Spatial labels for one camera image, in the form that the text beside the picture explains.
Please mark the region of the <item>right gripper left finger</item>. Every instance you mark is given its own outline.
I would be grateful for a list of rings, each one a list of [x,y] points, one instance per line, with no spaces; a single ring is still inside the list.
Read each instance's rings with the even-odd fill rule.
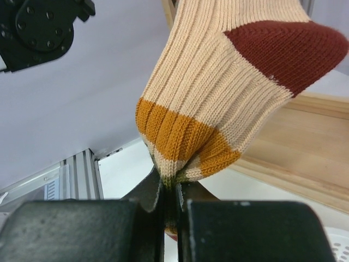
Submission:
[[[1,230],[1,261],[163,261],[163,203],[155,169],[118,200],[26,202]]]

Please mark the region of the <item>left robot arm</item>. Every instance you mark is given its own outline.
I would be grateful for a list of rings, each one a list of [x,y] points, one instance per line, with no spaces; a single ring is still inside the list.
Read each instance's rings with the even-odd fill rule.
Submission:
[[[91,0],[1,0],[1,71],[17,72],[64,56],[74,21],[95,16]]]

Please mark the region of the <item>beige striped sock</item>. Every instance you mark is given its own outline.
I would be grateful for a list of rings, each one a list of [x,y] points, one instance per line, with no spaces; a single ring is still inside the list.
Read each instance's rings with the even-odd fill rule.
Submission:
[[[135,112],[164,187],[237,161],[267,119],[347,55],[299,1],[180,1]]]

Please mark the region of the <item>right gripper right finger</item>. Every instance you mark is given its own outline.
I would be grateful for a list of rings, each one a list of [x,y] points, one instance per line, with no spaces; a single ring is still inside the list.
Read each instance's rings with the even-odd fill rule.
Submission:
[[[219,200],[198,182],[176,187],[180,261],[334,261],[323,226],[298,201]]]

